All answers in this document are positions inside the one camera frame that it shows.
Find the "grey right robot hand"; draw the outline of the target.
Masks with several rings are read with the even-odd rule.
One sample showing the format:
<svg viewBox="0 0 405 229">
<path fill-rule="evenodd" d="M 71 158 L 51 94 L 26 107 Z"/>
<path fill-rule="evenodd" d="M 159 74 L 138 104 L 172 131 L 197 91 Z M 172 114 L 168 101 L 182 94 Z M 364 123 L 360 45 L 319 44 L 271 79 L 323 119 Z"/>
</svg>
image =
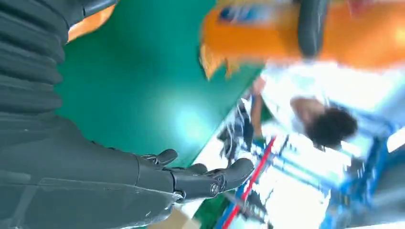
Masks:
<svg viewBox="0 0 405 229">
<path fill-rule="evenodd" d="M 0 119 L 3 229 L 133 229 L 166 220 L 177 202 L 214 198 L 254 169 L 167 168 L 85 139 L 69 121 Z"/>
</svg>

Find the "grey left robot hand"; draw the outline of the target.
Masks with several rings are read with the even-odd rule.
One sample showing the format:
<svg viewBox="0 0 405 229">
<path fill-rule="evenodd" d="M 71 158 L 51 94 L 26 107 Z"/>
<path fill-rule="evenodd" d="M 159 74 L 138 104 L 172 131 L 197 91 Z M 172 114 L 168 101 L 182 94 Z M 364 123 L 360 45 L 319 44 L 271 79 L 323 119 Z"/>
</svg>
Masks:
<svg viewBox="0 0 405 229">
<path fill-rule="evenodd" d="M 302 0 L 298 16 L 298 45 L 304 58 L 315 58 L 323 46 L 329 0 Z"/>
</svg>

